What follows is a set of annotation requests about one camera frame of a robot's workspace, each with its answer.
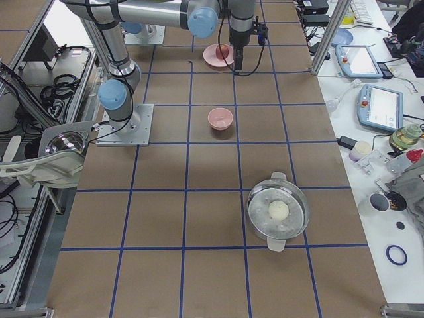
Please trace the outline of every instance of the white mug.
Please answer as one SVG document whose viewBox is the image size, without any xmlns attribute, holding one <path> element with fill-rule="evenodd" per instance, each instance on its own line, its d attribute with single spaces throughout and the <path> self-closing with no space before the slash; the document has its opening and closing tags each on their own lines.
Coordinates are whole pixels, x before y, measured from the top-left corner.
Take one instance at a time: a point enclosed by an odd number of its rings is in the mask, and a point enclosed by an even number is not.
<svg viewBox="0 0 424 318">
<path fill-rule="evenodd" d="M 359 213 L 367 217 L 376 216 L 389 209 L 390 201 L 382 192 L 371 193 L 358 205 Z"/>
</svg>

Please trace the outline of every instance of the blue plate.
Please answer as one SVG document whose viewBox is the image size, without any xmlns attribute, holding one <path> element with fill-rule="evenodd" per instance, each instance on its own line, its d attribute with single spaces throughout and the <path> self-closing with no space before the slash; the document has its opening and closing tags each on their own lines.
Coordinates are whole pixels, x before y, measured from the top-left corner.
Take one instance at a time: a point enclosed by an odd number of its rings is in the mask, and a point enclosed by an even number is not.
<svg viewBox="0 0 424 318">
<path fill-rule="evenodd" d="M 339 28 L 334 35 L 333 41 L 331 42 L 331 46 L 336 46 L 338 44 L 349 45 L 353 41 L 353 35 L 345 28 Z"/>
</svg>

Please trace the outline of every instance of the aluminum rail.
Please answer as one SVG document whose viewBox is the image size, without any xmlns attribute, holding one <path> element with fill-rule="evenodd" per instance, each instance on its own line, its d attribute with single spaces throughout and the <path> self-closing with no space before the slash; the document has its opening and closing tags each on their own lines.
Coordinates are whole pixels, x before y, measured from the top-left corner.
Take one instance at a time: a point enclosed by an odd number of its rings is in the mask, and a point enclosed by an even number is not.
<svg viewBox="0 0 424 318">
<path fill-rule="evenodd" d="M 329 51 L 331 41 L 333 41 L 334 35 L 345 16 L 347 9 L 349 8 L 350 0 L 339 0 L 337 1 L 336 7 L 333 14 L 331 15 L 330 23 L 324 32 L 323 39 L 318 47 L 315 57 L 312 61 L 310 71 L 313 75 L 318 75 L 319 69 L 323 65 L 325 55 Z"/>
</svg>

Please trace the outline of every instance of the pink bowl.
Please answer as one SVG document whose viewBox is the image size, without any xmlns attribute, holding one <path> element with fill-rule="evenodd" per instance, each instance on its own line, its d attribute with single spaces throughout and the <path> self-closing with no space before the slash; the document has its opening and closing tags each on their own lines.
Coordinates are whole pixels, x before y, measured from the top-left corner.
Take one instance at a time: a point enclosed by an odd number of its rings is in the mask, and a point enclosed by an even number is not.
<svg viewBox="0 0 424 318">
<path fill-rule="evenodd" d="M 223 131 L 233 122 L 233 114 L 226 108 L 214 108 L 209 112 L 207 120 L 212 128 Z"/>
</svg>

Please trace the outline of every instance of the gray bag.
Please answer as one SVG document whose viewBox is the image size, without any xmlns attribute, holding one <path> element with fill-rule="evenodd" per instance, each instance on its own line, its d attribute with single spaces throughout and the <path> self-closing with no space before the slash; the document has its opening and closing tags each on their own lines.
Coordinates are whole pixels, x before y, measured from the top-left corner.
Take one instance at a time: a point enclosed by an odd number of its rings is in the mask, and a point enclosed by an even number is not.
<svg viewBox="0 0 424 318">
<path fill-rule="evenodd" d="M 424 159 L 386 185 L 405 198 L 407 210 L 414 216 L 417 229 L 424 237 Z"/>
</svg>

